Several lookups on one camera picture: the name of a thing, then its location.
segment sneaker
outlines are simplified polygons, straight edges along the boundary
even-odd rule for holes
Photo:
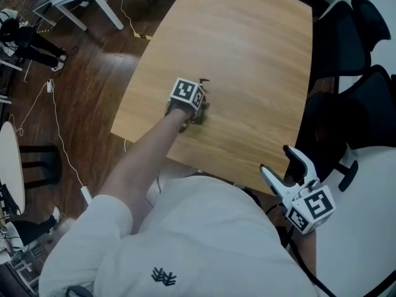
[[[59,222],[59,219],[61,218],[61,211],[58,207],[54,208],[54,212],[52,213],[52,216],[55,218],[56,222]]]
[[[60,59],[62,62],[64,62],[64,61],[66,60],[66,58],[67,58],[67,53],[66,53],[66,50],[65,50],[64,48],[61,48],[61,50],[62,50],[62,52],[63,52],[63,55],[61,55],[61,56],[59,57],[59,59]]]
[[[57,71],[60,71],[63,68],[63,66],[64,66],[64,64],[62,62],[58,62],[58,66],[52,67],[51,70],[53,72],[57,72]]]

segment black pants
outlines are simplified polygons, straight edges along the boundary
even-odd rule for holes
[[[26,246],[41,235],[49,233],[50,229],[55,226],[56,220],[53,216],[50,216],[48,220],[41,222],[39,225],[29,221],[14,221],[12,224],[17,229],[20,240]]]
[[[48,51],[55,55],[55,57],[40,53],[37,49],[32,48],[32,46]],[[57,58],[63,55],[63,51],[53,45],[50,41],[43,38],[41,35],[34,33],[30,42],[30,46],[27,48],[18,47],[15,55],[21,58],[31,59],[35,62],[40,62],[49,67],[56,67],[58,66]]]

